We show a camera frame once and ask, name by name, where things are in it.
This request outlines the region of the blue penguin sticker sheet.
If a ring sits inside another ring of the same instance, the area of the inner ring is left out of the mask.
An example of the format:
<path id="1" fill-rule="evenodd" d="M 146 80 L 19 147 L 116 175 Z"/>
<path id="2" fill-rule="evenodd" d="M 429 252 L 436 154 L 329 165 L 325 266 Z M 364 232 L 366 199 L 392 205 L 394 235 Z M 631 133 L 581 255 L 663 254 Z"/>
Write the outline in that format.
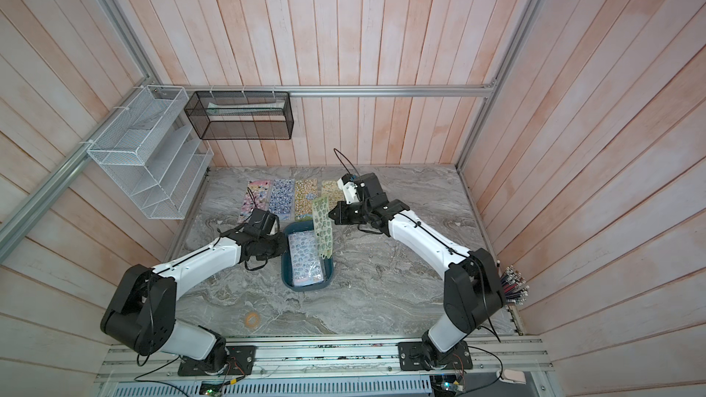
<path id="1" fill-rule="evenodd" d="M 295 185 L 294 179 L 275 179 L 271 182 L 268 210 L 283 221 L 292 218 Z"/>

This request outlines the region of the yellow animal sticker sheet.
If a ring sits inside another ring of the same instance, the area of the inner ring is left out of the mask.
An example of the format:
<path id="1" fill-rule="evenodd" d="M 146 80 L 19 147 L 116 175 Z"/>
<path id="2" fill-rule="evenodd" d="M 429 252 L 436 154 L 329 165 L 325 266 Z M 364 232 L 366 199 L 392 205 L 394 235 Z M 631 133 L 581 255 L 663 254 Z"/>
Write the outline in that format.
<path id="1" fill-rule="evenodd" d="M 318 180 L 299 179 L 295 181 L 294 220 L 305 221 L 312 218 L 314 200 L 319 193 Z"/>

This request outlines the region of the green panda sticker sheet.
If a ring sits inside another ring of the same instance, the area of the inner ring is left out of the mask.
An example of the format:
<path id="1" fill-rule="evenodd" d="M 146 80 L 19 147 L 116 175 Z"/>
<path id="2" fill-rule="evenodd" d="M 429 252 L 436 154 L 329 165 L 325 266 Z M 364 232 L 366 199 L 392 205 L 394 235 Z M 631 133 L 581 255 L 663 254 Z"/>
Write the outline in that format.
<path id="1" fill-rule="evenodd" d="M 344 193 L 338 187 L 336 180 L 324 180 L 321 182 L 321 196 L 327 199 L 327 210 L 334 209 L 339 201 L 344 201 Z"/>

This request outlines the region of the white green sticker sheet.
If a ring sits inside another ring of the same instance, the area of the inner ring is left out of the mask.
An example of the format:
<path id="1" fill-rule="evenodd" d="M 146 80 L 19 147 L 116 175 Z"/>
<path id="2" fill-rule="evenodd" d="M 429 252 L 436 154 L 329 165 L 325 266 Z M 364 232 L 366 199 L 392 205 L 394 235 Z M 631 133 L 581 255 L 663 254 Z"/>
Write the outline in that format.
<path id="1" fill-rule="evenodd" d="M 329 198 L 321 196 L 313 201 L 314 233 L 319 257 L 331 259 L 333 255 L 333 222 L 328 217 Z"/>

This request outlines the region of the pink sticker sheet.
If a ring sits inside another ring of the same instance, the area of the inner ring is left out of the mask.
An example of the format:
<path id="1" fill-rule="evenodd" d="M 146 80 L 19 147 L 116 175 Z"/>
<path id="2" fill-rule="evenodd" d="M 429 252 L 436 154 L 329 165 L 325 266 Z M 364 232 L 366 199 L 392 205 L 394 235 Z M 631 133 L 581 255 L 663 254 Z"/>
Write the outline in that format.
<path id="1" fill-rule="evenodd" d="M 242 203 L 239 222 L 244 222 L 254 209 L 268 210 L 270 205 L 270 192 L 272 189 L 271 180 L 249 181 L 246 187 L 246 194 Z"/>

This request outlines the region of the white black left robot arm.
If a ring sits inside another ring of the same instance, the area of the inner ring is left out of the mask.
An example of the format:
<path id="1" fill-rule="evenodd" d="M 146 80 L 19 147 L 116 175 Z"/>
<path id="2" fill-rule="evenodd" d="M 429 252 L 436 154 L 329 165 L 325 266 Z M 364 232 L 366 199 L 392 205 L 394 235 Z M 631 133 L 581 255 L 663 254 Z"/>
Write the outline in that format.
<path id="1" fill-rule="evenodd" d="M 244 222 L 183 257 L 152 268 L 140 264 L 129 268 L 106 308 L 100 330 L 141 358 L 164 352 L 194 362 L 208 375 L 220 374 L 227 369 L 229 357 L 225 338 L 178 320 L 176 302 L 226 268 L 242 264 L 248 271 L 257 271 L 248 266 L 252 258 L 264 267 L 288 250 L 279 217 L 253 209 Z"/>

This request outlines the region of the teal plastic storage box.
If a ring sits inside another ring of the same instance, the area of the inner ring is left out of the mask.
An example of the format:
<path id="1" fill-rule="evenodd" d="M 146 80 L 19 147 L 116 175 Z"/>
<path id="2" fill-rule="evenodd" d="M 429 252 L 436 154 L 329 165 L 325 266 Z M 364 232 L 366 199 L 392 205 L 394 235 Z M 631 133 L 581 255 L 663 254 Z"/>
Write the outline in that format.
<path id="1" fill-rule="evenodd" d="M 292 222 L 285 229 L 289 250 L 282 256 L 281 279 L 293 292 L 323 290 L 334 277 L 332 258 L 318 253 L 313 221 Z"/>

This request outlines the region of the lilac gem sticker sheet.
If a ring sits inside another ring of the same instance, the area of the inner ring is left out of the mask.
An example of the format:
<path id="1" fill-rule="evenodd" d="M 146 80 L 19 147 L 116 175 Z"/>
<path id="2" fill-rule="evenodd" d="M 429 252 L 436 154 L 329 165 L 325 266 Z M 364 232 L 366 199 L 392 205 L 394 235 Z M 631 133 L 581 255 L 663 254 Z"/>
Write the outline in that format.
<path id="1" fill-rule="evenodd" d="M 318 255 L 314 230 L 292 233 L 289 236 L 292 285 L 308 287 L 325 280 L 321 257 Z"/>

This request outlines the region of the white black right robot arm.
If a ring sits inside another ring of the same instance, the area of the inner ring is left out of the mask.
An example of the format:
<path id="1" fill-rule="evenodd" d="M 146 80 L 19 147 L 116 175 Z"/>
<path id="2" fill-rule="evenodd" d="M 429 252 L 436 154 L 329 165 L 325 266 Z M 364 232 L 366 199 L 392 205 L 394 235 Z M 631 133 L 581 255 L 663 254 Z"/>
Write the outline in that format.
<path id="1" fill-rule="evenodd" d="M 496 259 L 471 250 L 423 222 L 401 200 L 389 200 L 373 173 L 338 180 L 344 200 L 329 211 L 336 225 L 369 225 L 404 244 L 443 279 L 443 313 L 419 342 L 397 345 L 402 371 L 432 371 L 471 364 L 465 338 L 507 304 Z"/>

